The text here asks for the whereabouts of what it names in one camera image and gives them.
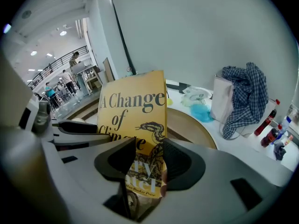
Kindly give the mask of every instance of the plaid shirt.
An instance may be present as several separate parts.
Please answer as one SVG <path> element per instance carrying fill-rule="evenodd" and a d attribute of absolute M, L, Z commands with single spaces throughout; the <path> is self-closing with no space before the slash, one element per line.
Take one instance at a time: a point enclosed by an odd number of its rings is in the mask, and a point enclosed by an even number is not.
<path fill-rule="evenodd" d="M 72 72 L 73 72 L 72 67 L 73 67 L 74 65 L 77 65 L 77 62 L 76 62 L 75 57 L 72 56 L 71 59 L 70 59 L 70 69 L 71 69 Z"/>
<path fill-rule="evenodd" d="M 266 76 L 254 64 L 246 69 L 227 66 L 222 69 L 223 78 L 234 84 L 233 107 L 223 127 L 223 137 L 229 139 L 238 127 L 258 123 L 268 103 Z"/>

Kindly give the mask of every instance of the white table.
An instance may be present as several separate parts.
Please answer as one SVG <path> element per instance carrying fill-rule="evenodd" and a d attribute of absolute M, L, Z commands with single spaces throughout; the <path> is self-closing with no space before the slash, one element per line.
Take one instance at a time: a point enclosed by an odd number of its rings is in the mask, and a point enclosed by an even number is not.
<path fill-rule="evenodd" d="M 179 110 L 192 116 L 190 108 L 181 104 L 182 94 L 177 90 L 169 88 L 167 91 L 173 101 L 173 104 L 168 106 L 168 108 Z M 212 101 L 206 99 L 206 103 L 210 106 Z M 258 137 L 252 134 L 248 138 L 240 136 L 235 140 L 225 140 L 219 132 L 219 126 L 223 127 L 223 124 L 220 124 L 219 121 L 214 120 L 209 123 L 203 123 L 198 119 L 196 120 L 211 134 L 218 150 L 239 158 L 274 185 L 281 187 L 290 180 L 299 161 L 299 150 L 295 144 L 289 143 L 285 148 L 286 154 L 284 159 L 282 161 L 275 160 L 273 154 L 274 146 L 270 145 L 263 148 L 260 145 L 261 139 L 268 133 L 271 127 L 266 128 Z"/>
<path fill-rule="evenodd" d="M 100 83 L 101 85 L 103 85 L 103 83 L 101 82 L 101 79 L 100 79 L 98 73 L 95 72 L 95 70 L 94 70 L 94 67 L 95 67 L 95 66 L 96 66 L 96 65 L 89 65 L 89 66 L 86 66 L 83 70 L 81 70 L 80 72 L 78 72 L 77 75 L 79 75 L 79 74 L 82 73 L 83 71 L 88 70 L 88 69 L 91 68 L 91 69 L 93 70 L 93 73 L 94 73 L 95 77 L 98 79 L 99 83 Z M 83 74 L 82 74 L 82 78 L 83 78 L 83 80 L 84 80 L 84 84 L 85 84 L 85 87 L 86 87 L 86 89 L 87 89 L 88 95 L 90 95 L 90 91 L 89 91 L 89 89 L 88 89 L 87 81 L 85 80 Z"/>

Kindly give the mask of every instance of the railing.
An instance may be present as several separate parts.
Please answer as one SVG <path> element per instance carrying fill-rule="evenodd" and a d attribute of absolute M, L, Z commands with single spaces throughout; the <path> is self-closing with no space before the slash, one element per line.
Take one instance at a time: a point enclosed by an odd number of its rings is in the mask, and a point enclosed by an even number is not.
<path fill-rule="evenodd" d="M 75 52 L 79 52 L 79 57 L 88 53 L 87 46 L 83 46 L 77 50 L 71 51 L 70 53 L 62 56 L 57 59 L 47 67 L 45 67 L 41 72 L 39 72 L 32 81 L 29 82 L 28 86 L 33 90 L 39 83 L 41 83 L 48 75 L 53 73 L 58 68 L 62 67 L 65 64 L 69 64 L 70 58 L 74 55 Z"/>

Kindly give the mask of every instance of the black pants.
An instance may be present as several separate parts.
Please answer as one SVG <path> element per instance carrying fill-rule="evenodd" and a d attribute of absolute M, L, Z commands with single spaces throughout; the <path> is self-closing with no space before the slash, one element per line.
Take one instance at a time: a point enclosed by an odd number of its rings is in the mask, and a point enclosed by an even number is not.
<path fill-rule="evenodd" d="M 57 100 L 57 98 L 56 98 L 56 95 L 53 94 L 53 95 L 51 95 L 49 98 L 50 98 L 50 102 L 52 103 L 52 105 L 53 105 L 55 108 L 59 108 L 58 100 Z"/>
<path fill-rule="evenodd" d="M 73 92 L 74 92 L 74 93 L 76 94 L 75 87 L 74 87 L 74 84 L 73 84 L 72 81 L 69 82 L 69 83 L 66 83 L 65 85 L 66 85 L 66 87 L 69 89 L 70 93 L 73 93 Z"/>

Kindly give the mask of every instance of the book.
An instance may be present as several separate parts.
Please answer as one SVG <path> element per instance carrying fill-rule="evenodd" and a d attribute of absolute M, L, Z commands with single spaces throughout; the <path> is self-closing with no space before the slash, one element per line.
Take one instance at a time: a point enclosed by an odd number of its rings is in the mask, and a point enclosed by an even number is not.
<path fill-rule="evenodd" d="M 109 134 L 112 141 L 136 138 L 136 157 L 126 175 L 126 187 L 145 197 L 161 197 L 166 98 L 163 71 L 109 82 L 100 95 L 98 132 Z"/>

